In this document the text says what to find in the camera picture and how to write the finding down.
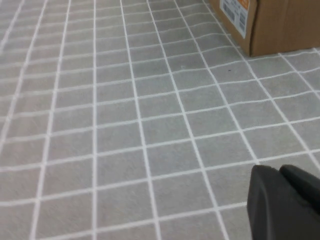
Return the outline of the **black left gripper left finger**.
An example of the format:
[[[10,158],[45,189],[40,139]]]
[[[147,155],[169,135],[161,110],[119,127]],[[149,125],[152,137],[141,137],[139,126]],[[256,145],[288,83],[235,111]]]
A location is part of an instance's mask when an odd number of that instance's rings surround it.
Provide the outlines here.
[[[280,169],[252,167],[247,214],[254,240],[320,238],[320,198],[302,197]]]

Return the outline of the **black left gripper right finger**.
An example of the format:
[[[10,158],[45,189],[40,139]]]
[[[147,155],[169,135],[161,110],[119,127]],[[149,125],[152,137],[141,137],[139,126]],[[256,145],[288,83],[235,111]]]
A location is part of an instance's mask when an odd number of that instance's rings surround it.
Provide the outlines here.
[[[297,166],[285,164],[280,173],[303,198],[320,197],[320,179]]]

